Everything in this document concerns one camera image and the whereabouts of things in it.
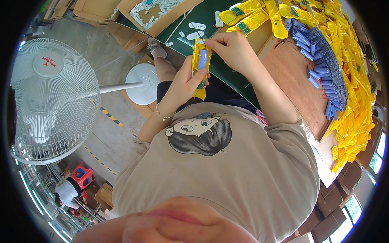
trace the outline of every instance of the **concrete floor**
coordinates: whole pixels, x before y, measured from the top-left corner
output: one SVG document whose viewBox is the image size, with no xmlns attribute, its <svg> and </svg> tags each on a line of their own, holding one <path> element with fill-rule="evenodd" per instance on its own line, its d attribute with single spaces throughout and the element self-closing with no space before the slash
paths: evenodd
<svg viewBox="0 0 389 243">
<path fill-rule="evenodd" d="M 64 42 L 78 51 L 91 67 L 97 70 L 96 76 L 101 86 L 125 83 L 129 70 L 145 54 L 150 55 L 148 49 L 141 53 L 123 49 L 106 27 L 95 27 L 78 21 L 58 20 L 53 26 L 43 27 L 41 32 L 40 37 Z M 164 48 L 168 52 L 167 59 L 172 61 L 178 70 L 185 57 L 168 47 Z M 101 68 L 120 56 L 122 58 L 119 60 Z M 114 185 L 116 175 L 129 156 L 134 138 L 131 131 L 138 134 L 146 119 L 120 95 L 120 91 L 102 94 L 100 106 L 124 126 L 118 126 L 103 112 L 99 112 L 95 126 L 84 145 L 109 169 L 98 162 L 84 146 L 80 146 L 65 160 L 70 168 L 76 167 L 81 160 L 84 161 L 94 170 L 99 185 L 105 181 Z"/>
</svg>

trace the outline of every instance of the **cartoon girl print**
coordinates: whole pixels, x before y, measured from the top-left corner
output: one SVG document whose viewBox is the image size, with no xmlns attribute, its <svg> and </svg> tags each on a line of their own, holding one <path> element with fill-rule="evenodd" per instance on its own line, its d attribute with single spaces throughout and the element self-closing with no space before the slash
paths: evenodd
<svg viewBox="0 0 389 243">
<path fill-rule="evenodd" d="M 165 135 L 175 151 L 182 154 L 212 156 L 221 152 L 231 141 L 230 122 L 218 113 L 205 112 L 183 119 L 166 129 Z"/>
</svg>

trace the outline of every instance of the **green workbench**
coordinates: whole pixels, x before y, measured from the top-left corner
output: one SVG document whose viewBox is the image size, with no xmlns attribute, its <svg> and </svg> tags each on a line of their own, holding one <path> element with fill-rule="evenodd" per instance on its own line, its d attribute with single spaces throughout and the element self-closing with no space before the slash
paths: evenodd
<svg viewBox="0 0 389 243">
<path fill-rule="evenodd" d="M 203 30 L 203 38 L 210 38 L 218 30 L 213 26 L 215 24 L 215 12 L 229 9 L 237 2 L 237 0 L 205 0 L 204 2 L 194 7 L 189 12 L 189 14 L 186 13 L 187 17 L 183 20 L 181 24 L 180 22 L 182 21 L 182 18 L 184 16 L 181 16 L 179 19 L 174 21 L 155 39 L 164 44 L 167 42 L 173 42 L 173 45 L 170 46 L 170 48 L 184 56 L 191 55 L 193 54 L 193 46 L 195 42 L 194 40 L 187 40 L 186 36 L 188 34 L 196 32 L 196 30 L 189 28 L 188 24 L 190 22 L 205 24 L 207 28 Z M 122 14 L 116 19 L 116 22 L 127 26 L 133 30 L 141 32 L 133 23 L 131 23 L 131 21 L 129 21 Z M 184 38 L 179 35 L 180 31 L 185 34 Z M 243 75 L 227 66 L 227 64 L 225 64 L 224 61 L 216 53 L 212 55 L 209 71 L 213 75 L 224 81 L 226 84 L 228 84 L 236 92 L 241 94 L 255 107 L 259 108 L 257 97 L 255 96 L 254 90 L 248 80 Z"/>
</svg>

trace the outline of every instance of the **bracelet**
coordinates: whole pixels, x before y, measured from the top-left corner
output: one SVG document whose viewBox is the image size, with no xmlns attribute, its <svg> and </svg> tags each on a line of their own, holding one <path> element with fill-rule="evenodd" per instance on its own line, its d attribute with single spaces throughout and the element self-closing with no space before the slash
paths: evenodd
<svg viewBox="0 0 389 243">
<path fill-rule="evenodd" d="M 155 110 L 156 110 L 156 112 L 157 112 L 159 115 L 161 115 L 161 113 L 160 113 L 159 110 L 158 110 L 158 105 L 159 105 L 159 103 L 157 103 L 157 106 L 155 107 Z M 166 119 L 172 118 L 176 113 L 177 113 L 177 111 L 175 111 L 174 114 L 171 115 L 171 116 L 164 116 L 164 117 L 163 117 L 163 121 L 166 121 Z"/>
</svg>

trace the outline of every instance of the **fan pole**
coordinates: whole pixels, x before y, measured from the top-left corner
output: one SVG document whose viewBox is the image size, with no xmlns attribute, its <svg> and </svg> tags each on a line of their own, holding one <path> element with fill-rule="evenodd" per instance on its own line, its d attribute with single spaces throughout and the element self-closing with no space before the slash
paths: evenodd
<svg viewBox="0 0 389 243">
<path fill-rule="evenodd" d="M 127 83 L 127 84 L 114 84 L 114 85 L 105 85 L 100 86 L 100 94 L 116 91 L 116 90 L 122 90 L 122 89 L 130 89 L 130 88 L 136 88 L 136 87 L 142 87 L 142 82 L 135 82 L 135 83 Z"/>
</svg>

